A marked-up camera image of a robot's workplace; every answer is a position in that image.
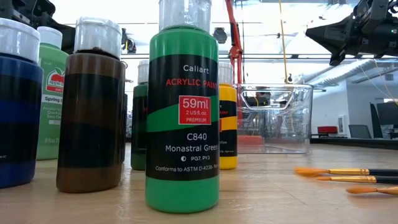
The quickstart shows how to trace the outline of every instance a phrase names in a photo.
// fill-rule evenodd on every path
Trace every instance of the red robotic arm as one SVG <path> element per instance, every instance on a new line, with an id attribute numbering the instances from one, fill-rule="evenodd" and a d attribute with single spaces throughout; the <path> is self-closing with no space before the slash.
<path id="1" fill-rule="evenodd" d="M 242 84 L 242 54 L 243 49 L 241 46 L 241 39 L 239 35 L 239 27 L 235 21 L 234 12 L 232 8 L 232 0 L 225 0 L 226 9 L 228 11 L 229 24 L 231 25 L 231 50 L 229 51 L 229 58 L 235 74 L 235 59 L 237 61 L 236 68 L 238 69 L 238 84 Z"/>

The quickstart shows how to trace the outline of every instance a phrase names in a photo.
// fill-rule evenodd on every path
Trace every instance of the blue paint bottle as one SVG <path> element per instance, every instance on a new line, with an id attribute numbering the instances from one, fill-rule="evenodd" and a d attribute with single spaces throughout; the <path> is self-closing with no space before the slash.
<path id="1" fill-rule="evenodd" d="M 0 18 L 0 188 L 33 179 L 39 137 L 43 69 L 40 34 Z"/>

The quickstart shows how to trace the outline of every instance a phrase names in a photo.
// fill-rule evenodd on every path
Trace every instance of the brown paint bottle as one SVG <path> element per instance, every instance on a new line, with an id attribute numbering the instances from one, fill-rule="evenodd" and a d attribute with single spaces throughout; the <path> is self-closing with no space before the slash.
<path id="1" fill-rule="evenodd" d="M 81 17 L 75 51 L 67 58 L 57 188 L 96 192 L 119 184 L 125 65 L 121 28 L 107 19 Z"/>

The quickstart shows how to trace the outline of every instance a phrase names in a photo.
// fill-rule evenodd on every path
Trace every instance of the plastic container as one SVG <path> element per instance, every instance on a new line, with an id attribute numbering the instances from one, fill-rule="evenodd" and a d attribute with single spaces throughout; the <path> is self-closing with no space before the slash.
<path id="1" fill-rule="evenodd" d="M 146 202 L 192 213 L 217 204 L 218 44 L 209 33 L 173 27 L 150 40 Z"/>
<path id="2" fill-rule="evenodd" d="M 57 187 L 83 193 L 119 184 L 126 66 L 121 28 L 81 17 L 75 52 L 68 56 L 63 93 Z"/>
<path id="3" fill-rule="evenodd" d="M 0 188 L 30 182 L 35 173 L 43 69 L 40 34 L 0 18 Z"/>
<path id="4" fill-rule="evenodd" d="M 311 85 L 236 85 L 239 153 L 301 153 L 310 144 Z"/>
<path id="5" fill-rule="evenodd" d="M 38 27 L 40 66 L 44 69 L 37 160 L 58 158 L 63 84 L 68 54 L 61 51 L 62 33 L 50 27 Z"/>
<path id="6" fill-rule="evenodd" d="M 230 63 L 218 63 L 220 83 L 220 169 L 235 169 L 238 164 L 236 89 Z"/>
<path id="7" fill-rule="evenodd" d="M 160 0 L 159 30 L 194 26 L 210 31 L 211 0 Z"/>
<path id="8" fill-rule="evenodd" d="M 147 94 L 149 61 L 138 65 L 138 86 L 134 87 L 132 99 L 131 168 L 145 170 L 147 150 Z"/>

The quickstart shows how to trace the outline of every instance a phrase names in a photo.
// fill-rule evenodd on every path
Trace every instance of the clear plastic bin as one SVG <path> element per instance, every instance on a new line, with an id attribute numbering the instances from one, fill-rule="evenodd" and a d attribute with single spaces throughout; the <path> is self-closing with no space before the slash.
<path id="1" fill-rule="evenodd" d="M 241 84 L 238 90 L 239 153 L 307 153 L 311 85 Z"/>

